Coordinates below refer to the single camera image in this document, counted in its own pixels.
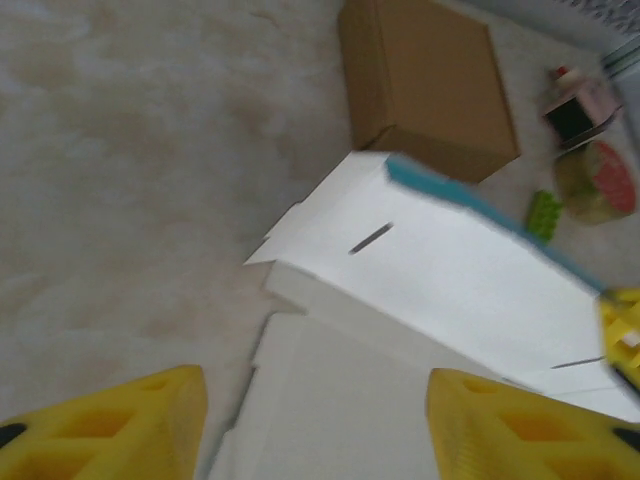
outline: toy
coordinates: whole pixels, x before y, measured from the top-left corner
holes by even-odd
[[[562,204],[553,197],[553,194],[546,190],[539,190],[531,201],[526,230],[547,244],[553,238],[560,213],[562,213]]]
[[[605,292],[600,313],[607,362],[640,398],[640,288]]]

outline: green toy block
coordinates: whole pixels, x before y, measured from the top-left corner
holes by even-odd
[[[527,232],[538,237],[543,243],[553,238],[562,213],[562,203],[553,198],[546,190],[538,190],[533,196],[527,217]]]

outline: brown cardboard box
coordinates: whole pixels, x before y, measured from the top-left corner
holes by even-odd
[[[518,157],[486,25],[428,0],[346,0],[339,29],[356,149],[466,182]]]

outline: blue edge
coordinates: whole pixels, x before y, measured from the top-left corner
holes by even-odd
[[[524,230],[513,220],[505,217],[495,208],[480,200],[462,183],[430,172],[419,166],[409,157],[391,154],[386,161],[387,172],[392,181],[448,202],[471,208],[502,228],[510,230],[531,243],[540,253],[563,267],[569,273],[581,280],[585,285],[598,293],[605,290],[605,286],[591,275],[587,274],[563,255],[541,243],[535,236]]]

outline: beige carpet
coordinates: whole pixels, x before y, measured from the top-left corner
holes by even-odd
[[[0,418],[198,363],[213,442],[271,308],[241,262],[349,150],[341,3],[0,3]]]

